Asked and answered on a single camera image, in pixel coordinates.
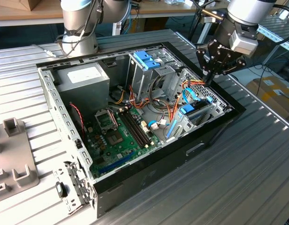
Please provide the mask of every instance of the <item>cardboard box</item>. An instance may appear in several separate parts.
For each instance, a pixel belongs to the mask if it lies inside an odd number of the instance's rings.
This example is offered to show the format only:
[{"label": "cardboard box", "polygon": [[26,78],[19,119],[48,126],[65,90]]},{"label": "cardboard box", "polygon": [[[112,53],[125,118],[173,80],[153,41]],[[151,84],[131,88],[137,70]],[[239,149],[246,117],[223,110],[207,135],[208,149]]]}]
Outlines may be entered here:
[{"label": "cardboard box", "polygon": [[[257,94],[259,81],[260,79],[254,79],[246,86],[254,95]],[[281,93],[289,97],[289,87],[281,82],[281,80],[275,76],[262,78],[258,98],[281,117],[289,121],[289,98]]]},{"label": "cardboard box", "polygon": [[0,0],[0,6],[32,11],[41,0]]}]

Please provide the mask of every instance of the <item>sticker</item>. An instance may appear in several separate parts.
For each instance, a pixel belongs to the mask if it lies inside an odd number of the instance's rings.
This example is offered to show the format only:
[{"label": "sticker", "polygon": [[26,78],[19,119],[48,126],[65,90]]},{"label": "sticker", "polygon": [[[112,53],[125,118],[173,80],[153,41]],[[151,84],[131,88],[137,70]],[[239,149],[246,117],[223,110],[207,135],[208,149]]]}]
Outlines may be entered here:
[{"label": "sticker", "polygon": [[271,80],[264,80],[264,83],[266,83],[267,86],[275,85]]},{"label": "sticker", "polygon": [[277,95],[282,95],[283,94],[283,91],[279,90],[279,89],[273,90],[273,92],[275,92]]},{"label": "sticker", "polygon": [[82,81],[87,81],[93,78],[100,77],[98,69],[95,67],[89,67],[85,69],[80,69],[77,71],[71,71],[68,73],[68,77],[72,83],[78,83]]}]

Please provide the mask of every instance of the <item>motherboard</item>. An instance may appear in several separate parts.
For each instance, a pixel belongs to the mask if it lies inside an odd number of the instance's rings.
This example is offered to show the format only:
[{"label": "motherboard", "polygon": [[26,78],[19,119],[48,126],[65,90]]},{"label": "motherboard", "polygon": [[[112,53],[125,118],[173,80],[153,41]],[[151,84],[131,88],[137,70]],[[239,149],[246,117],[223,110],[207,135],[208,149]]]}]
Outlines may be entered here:
[{"label": "motherboard", "polygon": [[[151,131],[145,133],[144,120],[135,108],[123,112],[104,111],[99,118],[94,116],[94,120],[85,123],[84,143],[93,160],[90,171],[95,178],[161,145]],[[106,130],[102,125],[114,126]]]}]

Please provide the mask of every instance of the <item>expansion slot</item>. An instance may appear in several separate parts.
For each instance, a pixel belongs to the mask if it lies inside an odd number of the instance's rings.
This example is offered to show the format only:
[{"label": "expansion slot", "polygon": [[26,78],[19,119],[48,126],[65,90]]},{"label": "expansion slot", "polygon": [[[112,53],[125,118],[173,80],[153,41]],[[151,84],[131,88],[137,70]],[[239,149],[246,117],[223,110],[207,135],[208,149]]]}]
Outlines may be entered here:
[{"label": "expansion slot", "polygon": [[105,166],[105,167],[102,168],[102,169],[99,169],[99,173],[105,173],[105,172],[107,172],[107,171],[109,171],[109,170],[112,170],[112,169],[118,167],[119,165],[121,165],[121,164],[129,161],[130,158],[131,158],[134,154],[135,154],[135,152],[132,152],[132,153],[130,153],[129,155],[121,158],[120,160],[118,160],[118,161],[116,161],[116,162],[114,162],[114,163],[112,163],[112,164],[110,164],[110,165],[108,165],[108,166]]},{"label": "expansion slot", "polygon": [[131,135],[134,137],[138,145],[143,148],[145,145],[150,144],[150,140],[144,134],[142,129],[137,125],[132,115],[129,112],[123,112],[119,114],[121,120],[125,124],[126,128],[129,130]]}]

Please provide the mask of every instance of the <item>red wire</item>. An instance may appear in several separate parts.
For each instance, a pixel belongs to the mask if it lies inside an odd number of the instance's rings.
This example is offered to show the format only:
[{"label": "red wire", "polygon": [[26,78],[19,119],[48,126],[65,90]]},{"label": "red wire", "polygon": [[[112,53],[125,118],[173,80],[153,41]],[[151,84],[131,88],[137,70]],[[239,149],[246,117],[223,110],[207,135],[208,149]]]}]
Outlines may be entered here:
[{"label": "red wire", "polygon": [[82,124],[82,135],[83,135],[83,139],[84,139],[84,123],[83,123],[83,119],[82,119],[82,115],[80,113],[80,110],[78,110],[78,108],[72,103],[70,103],[69,105],[74,107],[74,109],[76,109],[77,113],[79,114],[80,121],[81,121],[81,124]]}]

